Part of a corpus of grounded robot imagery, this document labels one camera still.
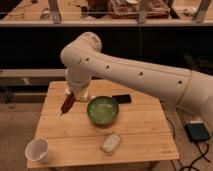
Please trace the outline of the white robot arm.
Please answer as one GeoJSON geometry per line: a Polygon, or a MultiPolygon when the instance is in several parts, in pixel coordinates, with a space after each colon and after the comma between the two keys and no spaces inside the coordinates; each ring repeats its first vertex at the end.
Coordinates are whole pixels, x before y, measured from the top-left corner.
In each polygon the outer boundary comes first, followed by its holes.
{"type": "Polygon", "coordinates": [[[213,76],[195,70],[122,59],[102,52],[101,39],[85,32],[66,45],[60,58],[69,90],[89,98],[96,76],[143,92],[199,116],[213,132],[213,76]]]}

